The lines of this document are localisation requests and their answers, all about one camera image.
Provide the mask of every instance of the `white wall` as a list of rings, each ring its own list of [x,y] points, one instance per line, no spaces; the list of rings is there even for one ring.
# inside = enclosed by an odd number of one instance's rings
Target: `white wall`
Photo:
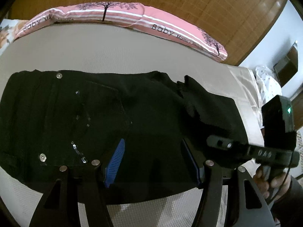
[[[288,0],[281,15],[240,66],[255,70],[256,66],[270,69],[298,40],[298,72],[282,87],[282,94],[291,97],[303,83],[303,21]]]

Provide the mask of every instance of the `white plastic bag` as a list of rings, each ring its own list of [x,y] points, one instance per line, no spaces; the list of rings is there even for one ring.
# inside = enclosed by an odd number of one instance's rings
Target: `white plastic bag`
[[[261,101],[264,105],[276,95],[282,95],[282,89],[275,80],[274,73],[266,66],[256,67],[256,81],[261,95]]]

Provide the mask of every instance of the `brown wooden panel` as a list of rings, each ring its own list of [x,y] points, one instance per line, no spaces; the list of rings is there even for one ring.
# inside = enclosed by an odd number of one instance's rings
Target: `brown wooden panel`
[[[140,2],[205,30],[227,50],[224,63],[238,65],[277,19],[287,0],[16,0],[10,18],[31,19],[41,11],[94,1]]]
[[[292,100],[291,104],[294,115],[294,128],[298,130],[303,126],[303,91]]]

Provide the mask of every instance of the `mattress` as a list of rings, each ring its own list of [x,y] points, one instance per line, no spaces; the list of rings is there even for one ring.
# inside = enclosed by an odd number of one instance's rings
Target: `mattress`
[[[141,32],[100,24],[60,24],[16,40],[0,57],[0,94],[15,72],[62,69],[93,73],[166,72],[173,81],[189,75],[207,91],[231,97],[241,115],[251,144],[263,146],[260,131],[260,94],[246,68],[220,64],[201,53]],[[257,165],[245,164],[251,175]],[[202,190],[197,188],[148,202],[108,205],[114,226],[191,226]],[[20,226],[29,226],[42,196],[0,168],[0,196]],[[227,186],[217,226],[223,226]],[[88,226],[85,206],[79,203],[81,226]]]

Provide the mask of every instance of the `human hand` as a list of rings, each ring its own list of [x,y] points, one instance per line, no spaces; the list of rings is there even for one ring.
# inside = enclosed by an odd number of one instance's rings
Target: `human hand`
[[[270,184],[264,180],[263,174],[263,167],[259,166],[256,174],[253,176],[253,180],[255,181],[257,187],[259,188],[261,194],[265,199],[269,197],[269,187],[271,188],[279,188],[281,184],[283,183],[283,180],[286,176],[286,173],[282,173],[281,175],[275,177]],[[291,178],[290,175],[287,176],[284,185],[281,188],[281,191],[278,193],[278,195],[275,197],[275,200],[280,199],[289,189],[290,187]]]

